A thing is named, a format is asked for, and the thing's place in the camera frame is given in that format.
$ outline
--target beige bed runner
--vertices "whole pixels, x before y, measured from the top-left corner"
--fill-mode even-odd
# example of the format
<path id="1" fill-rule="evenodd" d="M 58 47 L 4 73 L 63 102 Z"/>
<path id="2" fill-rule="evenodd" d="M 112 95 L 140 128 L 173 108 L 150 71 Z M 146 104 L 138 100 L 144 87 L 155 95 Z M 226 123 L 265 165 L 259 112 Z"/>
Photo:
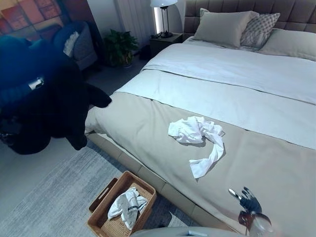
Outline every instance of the beige bed runner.
<path id="1" fill-rule="evenodd" d="M 225 152 L 196 180 L 189 160 L 207 158 L 213 144 L 182 145 L 168 136 L 170 122 L 196 114 L 128 93 L 116 92 L 112 99 L 106 109 L 89 111 L 87 129 L 112 137 L 200 207 L 238 230 L 241 207 L 228 188 L 246 186 L 280 236 L 314 236 L 315 150 L 209 118 L 225 132 Z"/>

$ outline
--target potted plant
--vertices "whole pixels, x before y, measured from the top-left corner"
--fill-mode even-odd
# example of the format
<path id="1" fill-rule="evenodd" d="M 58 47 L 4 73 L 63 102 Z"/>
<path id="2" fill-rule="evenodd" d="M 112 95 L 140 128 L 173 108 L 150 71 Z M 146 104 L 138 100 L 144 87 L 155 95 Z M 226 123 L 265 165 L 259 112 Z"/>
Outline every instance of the potted plant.
<path id="1" fill-rule="evenodd" d="M 111 66 L 128 67 L 132 63 L 132 50 L 137 50 L 137 39 L 130 32 L 118 32 L 111 29 L 111 33 L 104 38 L 107 59 Z"/>

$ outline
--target lamp shade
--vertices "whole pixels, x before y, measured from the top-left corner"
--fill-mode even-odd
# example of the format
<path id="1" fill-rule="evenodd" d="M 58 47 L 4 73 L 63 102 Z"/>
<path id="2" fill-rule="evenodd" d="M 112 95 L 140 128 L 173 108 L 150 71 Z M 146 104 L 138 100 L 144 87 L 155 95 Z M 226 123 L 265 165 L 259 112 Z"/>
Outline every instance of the lamp shade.
<path id="1" fill-rule="evenodd" d="M 151 0 L 150 6 L 151 7 L 170 6 L 177 2 L 178 0 Z"/>

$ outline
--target white duvet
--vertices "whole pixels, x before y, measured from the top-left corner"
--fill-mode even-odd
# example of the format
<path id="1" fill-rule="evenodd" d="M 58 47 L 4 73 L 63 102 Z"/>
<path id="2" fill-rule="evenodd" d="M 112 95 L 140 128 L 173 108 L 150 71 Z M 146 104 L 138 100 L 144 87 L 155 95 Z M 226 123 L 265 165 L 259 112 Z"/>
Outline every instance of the white duvet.
<path id="1" fill-rule="evenodd" d="M 316 149 L 316 63 L 174 44 L 119 92 L 127 92 Z"/>

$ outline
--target armchair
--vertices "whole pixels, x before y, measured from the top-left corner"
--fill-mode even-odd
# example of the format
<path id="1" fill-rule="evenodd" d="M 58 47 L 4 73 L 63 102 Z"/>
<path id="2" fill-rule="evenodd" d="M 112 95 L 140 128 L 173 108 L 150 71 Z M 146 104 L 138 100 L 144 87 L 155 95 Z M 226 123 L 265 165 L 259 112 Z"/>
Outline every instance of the armchair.
<path id="1" fill-rule="evenodd" d="M 78 64 L 80 70 L 82 71 L 98 59 L 93 47 L 90 29 L 86 22 L 75 21 L 64 26 L 54 36 L 53 44 L 58 50 L 63 51 L 66 40 L 75 31 L 79 33 L 79 37 L 74 46 L 73 60 Z"/>

